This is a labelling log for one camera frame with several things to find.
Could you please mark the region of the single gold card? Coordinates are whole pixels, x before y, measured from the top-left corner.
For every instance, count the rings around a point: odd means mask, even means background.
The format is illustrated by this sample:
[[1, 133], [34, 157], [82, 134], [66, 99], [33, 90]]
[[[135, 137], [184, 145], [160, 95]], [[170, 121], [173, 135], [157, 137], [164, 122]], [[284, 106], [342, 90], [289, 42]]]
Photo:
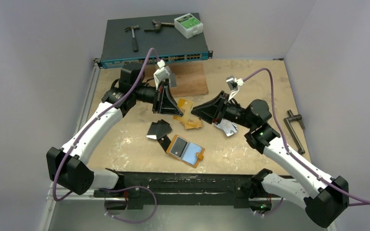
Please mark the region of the single gold card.
[[190, 100], [186, 100], [184, 98], [180, 98], [178, 101], [178, 107], [183, 112], [181, 117], [178, 117], [181, 121], [187, 121], [191, 115], [191, 109], [193, 107], [193, 102]]

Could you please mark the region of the single black card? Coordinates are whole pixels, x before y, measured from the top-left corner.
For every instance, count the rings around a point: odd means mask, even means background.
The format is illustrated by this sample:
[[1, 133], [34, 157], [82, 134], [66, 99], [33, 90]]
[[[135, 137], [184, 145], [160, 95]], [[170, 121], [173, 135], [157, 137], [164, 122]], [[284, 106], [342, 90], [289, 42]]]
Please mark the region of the single black card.
[[172, 141], [170, 140], [170, 138], [167, 135], [165, 135], [165, 136], [161, 137], [160, 139], [158, 139], [157, 142], [159, 143], [159, 145], [163, 149], [164, 153], [166, 153], [169, 146], [171, 145]]

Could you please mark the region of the orange leather card holder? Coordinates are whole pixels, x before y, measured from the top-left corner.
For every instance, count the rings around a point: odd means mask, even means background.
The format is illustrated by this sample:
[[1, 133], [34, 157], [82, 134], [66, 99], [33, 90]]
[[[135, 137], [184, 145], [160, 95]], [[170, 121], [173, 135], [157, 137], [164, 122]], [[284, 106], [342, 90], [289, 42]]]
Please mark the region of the orange leather card holder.
[[205, 148], [190, 142], [179, 135], [175, 135], [173, 137], [165, 151], [169, 156], [172, 156], [193, 168], [197, 168], [199, 163], [203, 160], [204, 152]]

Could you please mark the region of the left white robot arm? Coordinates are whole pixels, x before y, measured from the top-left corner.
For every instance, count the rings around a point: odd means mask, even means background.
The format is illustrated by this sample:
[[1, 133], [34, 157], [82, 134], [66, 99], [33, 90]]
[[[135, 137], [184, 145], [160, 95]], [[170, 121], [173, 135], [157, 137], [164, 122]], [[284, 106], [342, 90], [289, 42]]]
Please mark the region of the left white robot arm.
[[103, 95], [97, 109], [85, 125], [62, 147], [52, 147], [46, 153], [53, 197], [56, 186], [61, 185], [70, 193], [82, 195], [89, 189], [106, 189], [113, 197], [124, 192], [124, 183], [111, 170], [94, 171], [87, 167], [94, 150], [105, 135], [121, 121], [138, 101], [152, 104], [152, 112], [161, 115], [182, 116], [170, 91], [175, 77], [163, 61], [157, 63], [153, 74], [154, 86], [144, 81], [145, 67], [136, 62], [126, 63], [110, 89]]

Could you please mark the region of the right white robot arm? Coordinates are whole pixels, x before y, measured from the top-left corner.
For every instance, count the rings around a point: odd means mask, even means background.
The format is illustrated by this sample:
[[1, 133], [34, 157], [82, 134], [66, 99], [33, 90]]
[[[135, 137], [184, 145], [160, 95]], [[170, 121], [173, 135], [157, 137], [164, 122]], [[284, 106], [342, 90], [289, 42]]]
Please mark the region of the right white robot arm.
[[251, 183], [255, 195], [275, 194], [293, 202], [322, 228], [328, 228], [348, 208], [348, 181], [323, 172], [286, 144], [268, 123], [272, 115], [266, 101], [255, 99], [243, 108], [228, 100], [228, 94], [222, 91], [214, 99], [194, 107], [191, 113], [209, 124], [219, 124], [225, 119], [248, 128], [244, 135], [248, 145], [295, 179], [286, 180], [263, 169]]

